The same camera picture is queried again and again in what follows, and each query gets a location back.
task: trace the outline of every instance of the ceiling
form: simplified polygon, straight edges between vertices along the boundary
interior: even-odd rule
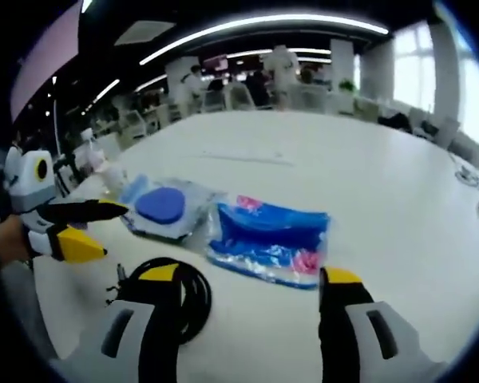
[[[15,30],[21,33],[10,38],[10,52],[4,57],[5,63],[2,65],[2,76],[7,77],[3,84],[8,87],[20,68],[18,60],[26,55],[46,26],[74,1],[61,1],[58,6],[43,4],[43,8],[33,18],[18,16],[28,12],[29,7],[24,3],[18,2],[19,8],[14,12],[17,18]],[[171,50],[147,65],[139,65],[139,61],[152,52],[196,31],[239,18],[279,13],[335,13],[377,23],[391,33],[423,19],[434,19],[431,3],[422,0],[172,0],[162,4],[145,0],[93,0],[81,15],[80,53],[57,73],[57,99],[60,101],[61,113],[65,114],[74,108],[85,108],[104,87],[117,78],[121,82],[107,96],[132,91],[138,85],[162,74],[165,64],[183,54],[199,56],[202,60],[221,53],[271,48],[276,44],[329,49],[330,38],[337,36],[351,40],[355,52],[361,53],[390,38],[390,34],[381,36],[312,22],[272,23],[203,37]],[[138,20],[171,22],[175,26],[149,42],[114,46],[115,41]],[[52,88],[48,82],[36,93],[31,101],[34,107],[25,109],[18,118],[21,125],[41,127],[44,124],[42,119],[48,120],[45,112],[52,100],[46,94],[54,93],[55,89]]]

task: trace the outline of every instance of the round blue sponge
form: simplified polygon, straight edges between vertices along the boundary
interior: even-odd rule
[[[135,202],[137,213],[161,225],[175,223],[184,213],[184,194],[175,188],[157,188]]]

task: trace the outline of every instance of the ceiling light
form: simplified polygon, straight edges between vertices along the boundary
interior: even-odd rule
[[[314,53],[314,54],[330,54],[328,49],[312,49],[312,48],[289,48],[290,52],[294,53]]]
[[[227,55],[227,58],[237,58],[243,56],[255,56],[257,54],[268,54],[271,53],[271,49],[259,49],[259,50],[248,50],[246,52],[231,53]]]
[[[140,92],[143,88],[146,88],[152,84],[154,84],[155,82],[158,82],[158,81],[161,81],[163,79],[167,78],[167,75],[166,74],[162,74],[161,76],[158,76],[156,78],[153,78],[151,81],[147,81],[146,83],[142,84],[142,85],[139,85],[136,89],[135,89],[135,92]]]
[[[87,8],[89,8],[91,2],[93,2],[93,0],[83,0],[83,5],[81,6],[81,12],[84,14],[85,11],[87,10]]]
[[[381,26],[375,26],[367,22],[360,22],[359,20],[354,20],[351,18],[340,18],[338,16],[330,16],[325,14],[273,14],[270,16],[259,16],[257,18],[245,18],[243,20],[236,20],[234,22],[226,22],[225,24],[220,24],[218,26],[213,26],[207,28],[206,30],[201,30],[194,34],[190,34],[185,38],[176,40],[175,42],[168,44],[164,48],[157,50],[156,52],[150,54],[145,59],[139,62],[140,65],[145,65],[151,60],[161,56],[164,53],[167,53],[169,50],[177,48],[180,45],[183,45],[187,42],[193,41],[197,38],[207,36],[209,34],[214,34],[222,30],[230,30],[233,28],[238,28],[241,26],[251,26],[254,24],[260,24],[263,22],[293,22],[293,21],[305,21],[305,22],[326,22],[331,24],[339,24],[343,26],[353,26],[361,28],[364,30],[370,30],[378,34],[388,34],[389,31],[386,28]]]
[[[332,62],[330,58],[316,58],[316,57],[298,57],[298,61],[320,62],[322,64],[330,64]]]
[[[111,88],[113,88],[115,85],[119,84],[119,79],[117,78],[116,80],[112,81],[109,86],[101,90],[101,93],[99,93],[96,98],[94,99],[93,103],[98,101],[100,98],[102,98]]]

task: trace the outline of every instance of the desk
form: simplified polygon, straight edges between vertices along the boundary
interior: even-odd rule
[[[236,160],[209,158],[228,153]],[[237,160],[272,156],[280,164]],[[460,184],[449,155],[425,140],[340,116],[226,112],[181,120],[122,153],[133,178],[176,176],[334,219],[327,264],[360,275],[376,300],[420,333],[435,361],[452,361],[479,326],[479,191]],[[76,196],[95,195],[96,179]],[[199,255],[91,223],[107,259],[70,266],[34,260],[49,335],[61,357],[103,307],[115,266],[152,257],[191,263],[213,290],[203,332],[181,347],[179,381],[321,381],[318,292],[247,278]]]

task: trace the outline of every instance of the hand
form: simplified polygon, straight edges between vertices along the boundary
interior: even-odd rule
[[[25,244],[23,222],[17,215],[10,215],[0,223],[0,267],[12,261],[30,259]]]

